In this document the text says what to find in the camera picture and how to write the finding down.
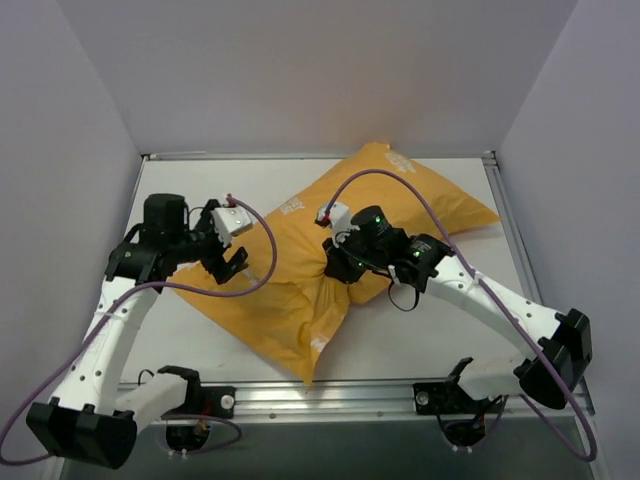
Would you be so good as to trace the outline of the yellow pillowcase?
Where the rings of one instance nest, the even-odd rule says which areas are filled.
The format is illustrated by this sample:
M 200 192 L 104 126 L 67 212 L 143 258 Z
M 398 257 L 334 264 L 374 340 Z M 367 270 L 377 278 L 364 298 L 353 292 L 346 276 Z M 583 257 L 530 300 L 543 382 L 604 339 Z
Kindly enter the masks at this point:
M 254 228 L 236 242 L 248 267 L 219 285 L 201 264 L 180 269 L 172 282 L 179 296 L 249 348 L 311 382 L 321 352 L 351 304 L 364 304 L 386 288 L 371 273 L 353 285 L 324 274 L 326 230 L 315 224 L 333 195 L 357 212 L 382 207 L 391 223 L 409 234 L 434 237 L 486 227 L 498 215 L 452 181 L 389 145 L 369 143 L 338 162 L 314 183 L 266 217 L 270 229 Z

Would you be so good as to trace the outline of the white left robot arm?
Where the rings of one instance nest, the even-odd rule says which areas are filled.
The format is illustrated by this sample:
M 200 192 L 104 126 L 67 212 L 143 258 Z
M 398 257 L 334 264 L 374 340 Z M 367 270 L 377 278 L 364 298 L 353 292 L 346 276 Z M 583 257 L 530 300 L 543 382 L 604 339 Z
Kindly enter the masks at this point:
M 31 404 L 26 424 L 48 454 L 120 468 L 138 434 L 165 414 L 190 419 L 206 414 L 197 371 L 165 366 L 127 394 L 118 386 L 141 324 L 181 264 L 200 262 L 223 284 L 246 266 L 247 252 L 224 254 L 252 226 L 233 203 L 208 201 L 195 225 L 185 198 L 152 194 L 135 224 L 111 252 L 90 329 L 50 399 Z

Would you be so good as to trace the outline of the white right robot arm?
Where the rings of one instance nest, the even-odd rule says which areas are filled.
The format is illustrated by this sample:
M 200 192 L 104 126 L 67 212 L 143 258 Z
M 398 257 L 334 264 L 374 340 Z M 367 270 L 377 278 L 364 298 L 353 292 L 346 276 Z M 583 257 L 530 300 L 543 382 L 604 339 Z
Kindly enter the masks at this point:
M 323 243 L 326 276 L 354 284 L 371 272 L 391 286 L 408 286 L 416 297 L 428 294 L 459 308 L 518 350 L 505 361 L 460 361 L 443 390 L 450 409 L 464 413 L 480 400 L 506 395 L 526 395 L 555 410 L 567 405 L 592 360 L 584 313 L 561 313 L 472 271 L 437 238 L 392 226 L 378 205 L 352 213 L 336 202 L 319 209 L 315 222 L 331 231 Z

